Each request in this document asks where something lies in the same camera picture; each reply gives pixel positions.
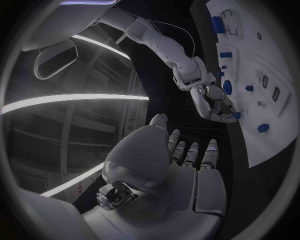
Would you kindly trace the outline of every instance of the dark background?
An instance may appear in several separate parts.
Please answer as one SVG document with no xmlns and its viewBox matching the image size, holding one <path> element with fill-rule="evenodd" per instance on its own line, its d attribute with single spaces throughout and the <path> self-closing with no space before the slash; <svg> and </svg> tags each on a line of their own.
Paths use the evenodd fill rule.
<svg viewBox="0 0 300 240">
<path fill-rule="evenodd" d="M 0 1 L 0 21 L 2 36 L 0 43 L 8 43 L 9 34 L 13 34 L 15 29 L 22 22 L 22 15 L 26 15 L 28 9 L 36 8 L 37 1 L 5 0 Z M 192 0 L 185 1 L 158 1 L 158 0 L 123 0 L 119 3 L 120 8 L 149 18 L 155 21 L 167 22 L 185 28 L 193 36 L 196 43 L 195 55 L 204 58 L 204 62 L 214 69 L 216 75 L 216 63 L 213 59 L 206 62 L 204 57 L 205 49 L 197 30 L 202 29 L 211 33 L 212 26 L 202 24 L 201 18 L 196 24 L 190 13 Z M 203 6 L 204 0 L 198 0 L 199 7 Z M 280 1 L 263 1 L 272 9 L 284 25 L 289 29 L 295 41 L 299 41 L 299 20 L 298 10 L 291 3 Z M 207 10 L 202 9 L 203 17 L 208 16 Z M 190 37 L 182 30 L 157 23 L 161 32 L 175 39 L 185 49 L 186 55 L 190 56 L 193 52 L 193 44 Z M 107 32 L 117 40 L 122 33 L 112 30 L 108 26 Z M 211 35 L 205 36 L 208 41 L 215 44 L 216 38 Z M 226 126 L 222 123 L 214 123 L 201 119 L 194 109 L 193 102 L 188 92 L 180 91 L 173 83 L 172 70 L 168 68 L 150 49 L 139 45 L 126 38 L 120 43 L 123 51 L 128 54 L 136 67 L 136 71 L 142 80 L 143 86 L 150 98 L 148 106 L 147 121 L 157 113 L 166 113 L 169 118 L 169 132 L 175 128 L 181 131 L 180 140 L 184 140 L 187 146 L 192 142 L 199 142 L 199 159 L 202 158 L 209 140 L 215 138 L 218 141 L 220 159 L 217 168 L 224 179 L 228 197 L 228 215 L 223 229 L 217 239 L 231 239 L 241 232 L 265 209 L 277 192 L 293 154 L 294 143 L 287 147 L 279 155 L 275 156 L 256 167 L 248 168 L 247 153 L 245 144 L 241 138 L 239 125 Z M 102 179 L 97 179 L 94 184 L 78 199 L 77 208 L 81 212 L 95 205 L 95 192 L 103 185 Z M 289 211 L 271 232 L 267 239 L 285 239 L 288 235 L 298 235 L 298 225 L 300 218 L 299 194 L 295 198 Z M 14 218 L 13 212 L 9 209 L 5 198 L 1 198 L 2 212 L 1 232 L 4 238 L 10 239 L 32 239 Z"/>
</svg>

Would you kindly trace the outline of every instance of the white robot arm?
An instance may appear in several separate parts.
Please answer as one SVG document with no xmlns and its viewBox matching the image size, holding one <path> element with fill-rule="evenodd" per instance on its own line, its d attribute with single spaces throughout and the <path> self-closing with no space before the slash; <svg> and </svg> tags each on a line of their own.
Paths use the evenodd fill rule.
<svg viewBox="0 0 300 240">
<path fill-rule="evenodd" d="M 207 72 L 204 62 L 198 56 L 193 58 L 186 56 L 183 46 L 156 31 L 149 21 L 140 17 L 134 18 L 118 8 L 110 8 L 97 22 L 125 32 L 128 38 L 154 51 L 173 70 L 173 80 L 179 89 L 190 91 L 202 118 L 222 123 L 237 121 L 238 115 L 235 115 L 237 111 L 233 103 L 222 89 L 213 86 L 216 84 L 216 78 Z M 216 102 L 215 107 L 209 106 L 205 96 Z M 221 102 L 230 106 L 232 114 L 218 115 L 221 111 Z"/>
</svg>

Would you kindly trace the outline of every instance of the blue knob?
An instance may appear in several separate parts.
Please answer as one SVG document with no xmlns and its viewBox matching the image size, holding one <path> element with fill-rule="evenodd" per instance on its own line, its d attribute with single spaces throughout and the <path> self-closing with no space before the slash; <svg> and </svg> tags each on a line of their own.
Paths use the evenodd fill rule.
<svg viewBox="0 0 300 240">
<path fill-rule="evenodd" d="M 233 114 L 233 116 L 234 116 L 236 119 L 240 119 L 240 118 L 241 118 L 241 113 L 240 113 L 240 112 L 236 112 L 235 114 Z"/>
<path fill-rule="evenodd" d="M 247 91 L 253 91 L 253 86 L 252 85 L 248 85 L 248 86 L 246 86 L 245 87 L 245 89 L 247 90 Z"/>
<path fill-rule="evenodd" d="M 224 93 L 226 93 L 227 95 L 230 95 L 233 91 L 233 88 L 231 86 L 231 82 L 229 80 L 226 80 L 223 84 L 223 91 Z"/>
<path fill-rule="evenodd" d="M 265 131 L 267 131 L 268 128 L 269 128 L 269 124 L 264 123 L 264 124 L 262 124 L 262 125 L 259 125 L 258 128 L 257 128 L 257 130 L 258 130 L 259 133 L 262 134 L 262 133 L 264 133 Z"/>
<path fill-rule="evenodd" d="M 221 58 L 232 58 L 233 54 L 230 51 L 229 52 L 221 52 L 220 57 Z"/>
</svg>

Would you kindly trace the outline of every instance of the led light strip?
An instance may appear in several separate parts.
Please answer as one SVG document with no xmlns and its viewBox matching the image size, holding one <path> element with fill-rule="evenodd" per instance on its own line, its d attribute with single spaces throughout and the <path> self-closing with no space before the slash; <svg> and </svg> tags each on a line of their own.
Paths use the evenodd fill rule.
<svg viewBox="0 0 300 240">
<path fill-rule="evenodd" d="M 110 47 L 110 46 L 107 46 L 107 45 L 101 43 L 101 42 L 98 42 L 98 41 L 89 39 L 89 38 L 84 37 L 84 36 L 79 36 L 79 35 L 74 35 L 72 38 L 75 38 L 75 39 L 81 39 L 81 40 L 90 42 L 90 43 L 92 43 L 92 44 L 97 44 L 97 45 L 99 45 L 99 46 L 101 46 L 101 47 L 104 47 L 104 48 L 106 48 L 106 49 L 108 49 L 108 50 L 111 50 L 111 51 L 115 52 L 116 54 L 120 54 L 121 56 L 123 56 L 123 57 L 125 57 L 125 58 L 127 58 L 127 59 L 130 60 L 129 56 L 127 56 L 127 55 L 124 54 L 123 52 L 120 52 L 120 51 L 118 51 L 118 50 L 116 50 L 116 49 L 114 49 L 114 48 L 112 48 L 112 47 Z"/>
<path fill-rule="evenodd" d="M 118 95 L 118 94 L 63 94 L 41 96 L 30 99 L 25 99 L 11 104 L 5 105 L 1 109 L 1 115 L 10 111 L 21 109 L 37 104 L 54 103 L 69 100 L 87 100 L 87 99 L 134 99 L 134 100 L 149 100 L 146 96 L 133 96 L 133 95 Z"/>
<path fill-rule="evenodd" d="M 51 189 L 49 191 L 46 191 L 46 192 L 40 194 L 40 196 L 51 197 L 54 194 L 57 194 L 57 193 L 65 190 L 65 189 L 73 186 L 74 184 L 82 181 L 83 179 L 86 179 L 87 177 L 91 176 L 92 174 L 98 172 L 99 170 L 101 170 L 103 168 L 103 166 L 104 166 L 104 162 L 101 163 L 100 165 L 92 168 L 91 170 L 85 172 L 84 174 L 81 174 L 80 176 L 75 177 L 74 179 L 72 179 L 70 181 L 67 181 L 66 183 L 64 183 L 64 184 L 62 184 L 62 185 L 60 185 L 58 187 L 55 187 L 55 188 L 53 188 L 53 189 Z"/>
<path fill-rule="evenodd" d="M 104 1 L 104 2 L 99 2 L 99 1 L 74 1 L 74 0 L 70 0 L 70 1 L 63 1 L 62 3 L 60 3 L 59 5 L 110 5 L 110 4 L 114 4 L 116 2 L 116 0 L 113 1 Z"/>
</svg>

